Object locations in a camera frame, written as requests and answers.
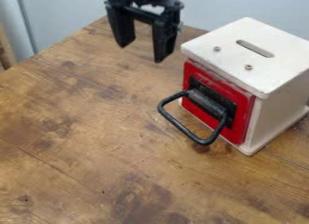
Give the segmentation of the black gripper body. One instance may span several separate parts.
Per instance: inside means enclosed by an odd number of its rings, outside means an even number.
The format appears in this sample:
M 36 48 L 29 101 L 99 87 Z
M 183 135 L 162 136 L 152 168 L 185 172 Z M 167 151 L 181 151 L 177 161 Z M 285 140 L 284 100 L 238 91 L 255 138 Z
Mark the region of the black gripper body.
M 134 21 L 154 24 L 165 20 L 181 27 L 179 14 L 185 7 L 181 0 L 106 0 L 106 6 L 123 8 L 132 16 Z

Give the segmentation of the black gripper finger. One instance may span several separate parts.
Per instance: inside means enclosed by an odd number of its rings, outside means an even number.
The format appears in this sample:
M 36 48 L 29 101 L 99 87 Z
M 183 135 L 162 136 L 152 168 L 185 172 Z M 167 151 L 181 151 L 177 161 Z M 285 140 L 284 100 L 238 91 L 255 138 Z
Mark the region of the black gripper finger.
M 162 62 L 174 52 L 178 28 L 174 23 L 156 20 L 152 24 L 154 61 Z
M 135 40 L 132 16 L 123 8 L 115 8 L 112 5 L 106 6 L 106 11 L 116 43 L 126 47 Z

